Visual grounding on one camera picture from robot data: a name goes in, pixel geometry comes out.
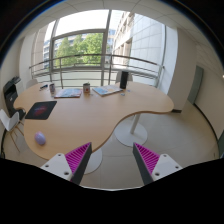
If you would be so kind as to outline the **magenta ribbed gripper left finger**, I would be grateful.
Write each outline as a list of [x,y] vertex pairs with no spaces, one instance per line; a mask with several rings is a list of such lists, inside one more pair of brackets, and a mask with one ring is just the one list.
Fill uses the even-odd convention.
[[76,185],[79,185],[92,154],[92,144],[79,146],[67,154],[57,153],[41,168]]

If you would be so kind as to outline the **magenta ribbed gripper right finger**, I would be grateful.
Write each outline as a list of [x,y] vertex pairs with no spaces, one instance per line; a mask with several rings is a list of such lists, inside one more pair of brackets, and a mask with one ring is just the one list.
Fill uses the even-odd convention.
[[168,154],[159,155],[137,143],[133,144],[133,155],[145,185],[182,169]]

